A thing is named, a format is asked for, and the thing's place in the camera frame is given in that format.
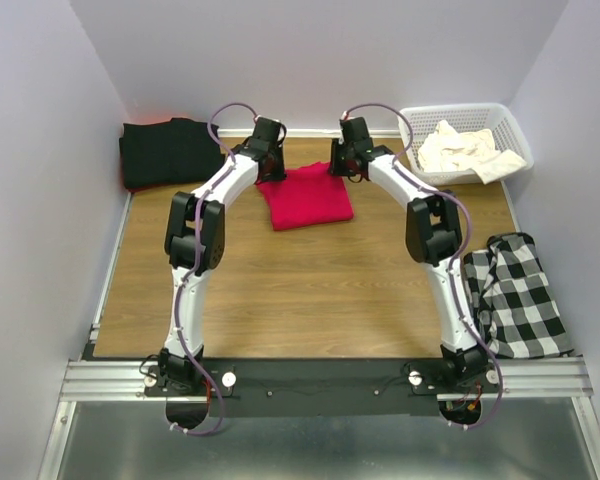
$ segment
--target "red cloth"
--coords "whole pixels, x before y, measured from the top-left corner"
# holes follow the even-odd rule
[[[282,182],[257,185],[271,210],[273,229],[289,230],[353,218],[342,177],[329,175],[328,163],[287,170]]]

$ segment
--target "gray floor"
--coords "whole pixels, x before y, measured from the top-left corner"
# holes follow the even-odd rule
[[[84,403],[62,479],[595,478],[570,399],[505,400],[469,432],[409,416],[234,419],[170,432],[164,404]]]

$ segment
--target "white baseboard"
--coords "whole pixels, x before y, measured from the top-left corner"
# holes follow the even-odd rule
[[[221,137],[248,137],[253,132],[249,128],[221,128],[218,133]],[[397,129],[371,129],[369,133],[375,138],[400,138]],[[289,138],[334,138],[340,136],[340,130],[319,128],[290,128],[287,132]]]

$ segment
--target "checkered cloth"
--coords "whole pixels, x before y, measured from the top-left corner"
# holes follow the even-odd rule
[[[464,271],[476,326],[497,356],[556,357],[573,350],[529,235],[491,237],[486,250],[464,257]]]

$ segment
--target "gray wall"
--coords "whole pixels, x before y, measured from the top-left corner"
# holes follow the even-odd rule
[[[124,195],[126,117],[68,2],[0,2],[0,479],[35,478]]]
[[[337,128],[345,108],[373,100],[508,103],[567,3],[70,1],[133,118],[206,118],[243,100],[295,128]],[[221,126],[249,117],[230,111]]]
[[[600,0],[571,0],[517,93],[536,164],[510,182],[577,347],[600,420]]]

